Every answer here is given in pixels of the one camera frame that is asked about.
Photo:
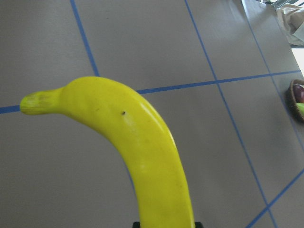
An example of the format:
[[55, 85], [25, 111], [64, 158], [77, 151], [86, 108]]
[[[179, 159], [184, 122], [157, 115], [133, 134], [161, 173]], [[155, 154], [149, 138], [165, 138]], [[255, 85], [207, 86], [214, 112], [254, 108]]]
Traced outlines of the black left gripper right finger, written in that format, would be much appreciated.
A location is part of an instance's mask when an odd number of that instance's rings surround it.
[[195, 222], [195, 228], [203, 228], [203, 224], [201, 222]]

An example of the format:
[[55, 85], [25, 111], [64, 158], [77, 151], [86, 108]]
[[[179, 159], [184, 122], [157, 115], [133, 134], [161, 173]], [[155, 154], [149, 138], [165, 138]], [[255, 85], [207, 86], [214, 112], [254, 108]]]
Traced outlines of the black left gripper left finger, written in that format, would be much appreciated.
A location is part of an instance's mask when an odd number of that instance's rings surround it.
[[139, 221], [134, 222], [132, 225], [132, 228], [140, 228], [140, 227], [141, 227], [141, 225], [140, 225]]

